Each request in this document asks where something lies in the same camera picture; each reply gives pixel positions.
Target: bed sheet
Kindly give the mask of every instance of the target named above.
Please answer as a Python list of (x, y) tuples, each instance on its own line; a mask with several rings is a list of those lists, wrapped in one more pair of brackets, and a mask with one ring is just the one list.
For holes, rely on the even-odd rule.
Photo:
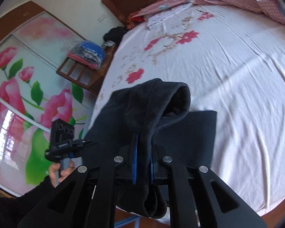
[(211, 169), (259, 215), (285, 198), (285, 25), (231, 6), (194, 6), (128, 32), (97, 98), (153, 78), (180, 81), (190, 111), (218, 112)]

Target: person's arm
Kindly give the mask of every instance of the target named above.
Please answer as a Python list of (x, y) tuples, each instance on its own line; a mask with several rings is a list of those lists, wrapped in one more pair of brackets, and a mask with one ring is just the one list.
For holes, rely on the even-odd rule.
[[(0, 197), (0, 228), (2, 224), (9, 227), (17, 227), (20, 220), (27, 215), (48, 193), (56, 186), (55, 172), (60, 169), (60, 164), (52, 164), (49, 168), (49, 176), (33, 190), (16, 199)], [(59, 182), (62, 182), (74, 170), (74, 162), (63, 170)]]

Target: human hand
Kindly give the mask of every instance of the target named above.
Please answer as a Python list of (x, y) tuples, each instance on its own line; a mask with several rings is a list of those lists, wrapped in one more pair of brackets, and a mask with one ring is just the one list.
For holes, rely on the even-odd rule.
[[(53, 163), (49, 167), (49, 178), (51, 179), (51, 183), (54, 187), (57, 186), (56, 183), (56, 171), (60, 169), (59, 163)], [(75, 163), (71, 160), (69, 168), (62, 170), (60, 172), (61, 177), (58, 179), (58, 182), (62, 182), (68, 175), (70, 175), (73, 170), (75, 170)]]

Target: silver screw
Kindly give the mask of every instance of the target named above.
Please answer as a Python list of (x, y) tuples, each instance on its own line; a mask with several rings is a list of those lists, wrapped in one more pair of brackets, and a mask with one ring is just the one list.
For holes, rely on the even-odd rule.
[(170, 162), (172, 162), (172, 158), (170, 156), (164, 156), (163, 161), (166, 163), (170, 163)]
[(200, 170), (200, 172), (202, 172), (202, 173), (207, 173), (207, 172), (208, 172), (208, 167), (202, 165), (202, 166), (199, 167), (199, 170)]
[(86, 166), (82, 165), (82, 166), (78, 167), (78, 172), (79, 173), (84, 173), (86, 171), (87, 171), (87, 167)]
[(123, 157), (122, 157), (122, 156), (116, 156), (116, 157), (114, 158), (114, 161), (115, 161), (116, 163), (120, 163), (120, 162), (123, 161)]

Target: black long sleeve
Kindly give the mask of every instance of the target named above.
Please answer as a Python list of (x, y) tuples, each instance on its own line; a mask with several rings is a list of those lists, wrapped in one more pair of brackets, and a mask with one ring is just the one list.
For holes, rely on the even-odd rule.
[(54, 187), (46, 177), (33, 190), (16, 199), (0, 197), (0, 228), (16, 228), (20, 220), (27, 215)]

